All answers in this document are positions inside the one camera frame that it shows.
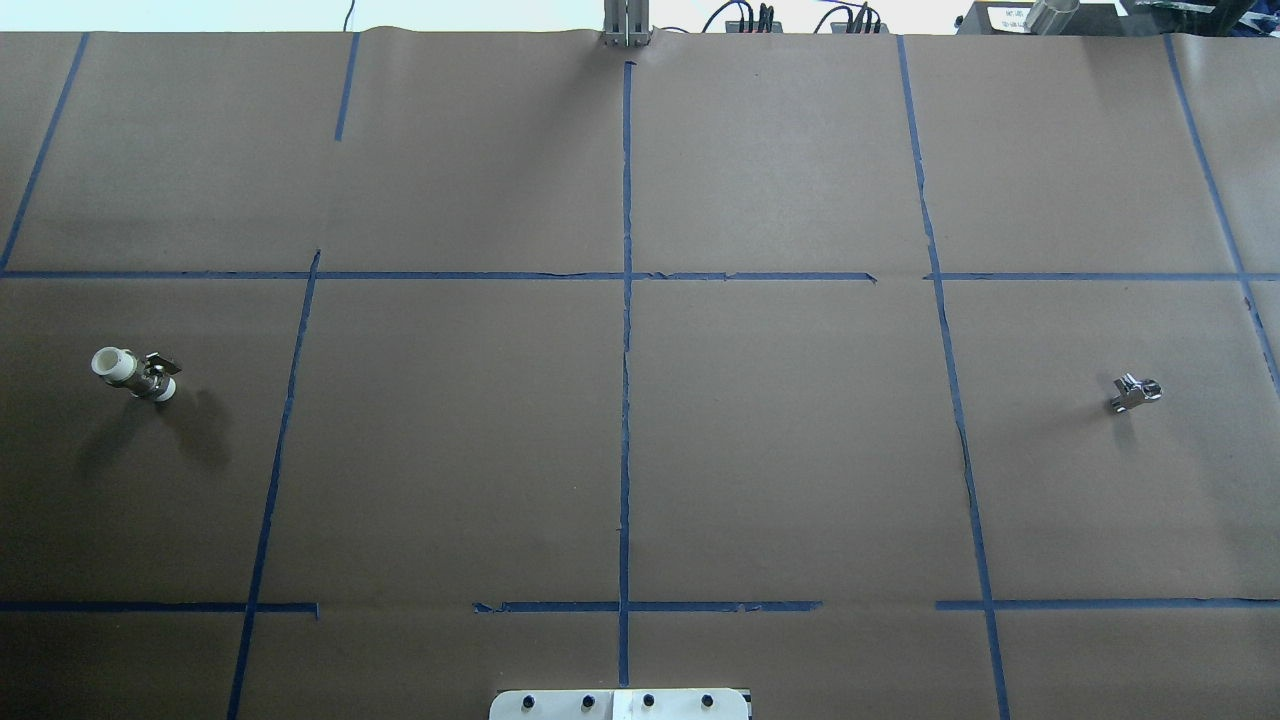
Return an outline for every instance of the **metal bracket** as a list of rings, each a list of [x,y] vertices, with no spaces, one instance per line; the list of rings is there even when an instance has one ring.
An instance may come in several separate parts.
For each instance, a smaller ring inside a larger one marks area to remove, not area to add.
[[[1160,383],[1152,379],[1139,380],[1133,373],[1125,373],[1116,379],[1116,389],[1120,391],[1120,396],[1111,398],[1111,411],[1116,414],[1128,413],[1139,405],[1164,397]]]
[[[649,45],[649,0],[604,0],[604,44],[623,47]]]
[[[182,372],[182,365],[177,360],[168,360],[159,352],[152,352],[142,359],[146,372],[151,375],[177,375]]]
[[[507,691],[489,720],[751,720],[751,693],[731,688]]]

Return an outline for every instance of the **metal cylinder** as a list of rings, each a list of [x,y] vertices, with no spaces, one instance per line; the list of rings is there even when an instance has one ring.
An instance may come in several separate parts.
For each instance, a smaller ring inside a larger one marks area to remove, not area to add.
[[[1078,9],[1080,0],[1036,0],[1027,13],[1027,31],[1034,35],[1061,35]]]

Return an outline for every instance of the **metal clamp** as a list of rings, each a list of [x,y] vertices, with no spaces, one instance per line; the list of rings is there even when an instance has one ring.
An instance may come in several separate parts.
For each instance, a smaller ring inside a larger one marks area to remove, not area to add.
[[[1164,397],[1160,383],[1152,379],[1139,380],[1133,373],[1125,373],[1116,379],[1116,389],[1120,391],[1120,396],[1111,398],[1111,411],[1116,414],[1128,413],[1139,405]]]
[[[604,0],[604,44],[649,45],[649,0]]]

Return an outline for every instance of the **black cable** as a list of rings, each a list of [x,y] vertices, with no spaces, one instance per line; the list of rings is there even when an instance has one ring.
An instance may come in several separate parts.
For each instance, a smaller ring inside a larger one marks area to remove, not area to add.
[[[755,24],[755,10],[751,8],[750,3],[748,3],[746,0],[728,0],[728,3],[724,3],[723,5],[716,9],[716,12],[712,13],[712,17],[707,18],[707,24],[703,26],[703,32],[707,32],[707,28],[712,27],[712,23],[716,22],[716,15],[723,13],[730,5],[737,5],[739,12],[741,12],[741,9],[745,6],[748,17],[746,27]],[[737,24],[739,32],[745,31],[746,27],[742,27],[742,20],[739,20]]]
[[[854,24],[854,10],[849,5],[836,5],[835,8],[827,10],[827,14],[823,15],[820,20],[818,20],[818,27],[813,28],[813,33],[818,35],[819,32],[822,32],[822,23],[827,22],[827,18],[829,18],[831,15],[833,15],[835,13],[837,13],[840,10],[844,10],[844,12],[849,13],[849,22],[845,24],[845,27],[847,28],[849,26],[852,26]]]
[[[879,24],[879,10],[867,5],[867,24],[860,26],[858,29],[864,35],[874,35],[879,31],[873,28],[873,23]]]

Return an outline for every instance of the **white wall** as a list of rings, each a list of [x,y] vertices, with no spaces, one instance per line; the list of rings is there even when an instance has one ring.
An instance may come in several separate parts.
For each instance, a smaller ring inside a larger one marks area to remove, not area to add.
[[[723,0],[652,0],[654,26],[696,32]],[[950,35],[970,0],[881,0],[893,32]],[[831,5],[818,0],[777,0],[776,19],[790,32],[813,32]],[[337,31],[348,0],[0,0],[0,31]],[[353,29],[397,26],[428,31],[598,29],[602,0],[357,0]],[[736,18],[730,9],[719,19]],[[832,15],[842,19],[844,13]],[[719,22],[717,27],[724,26]]]

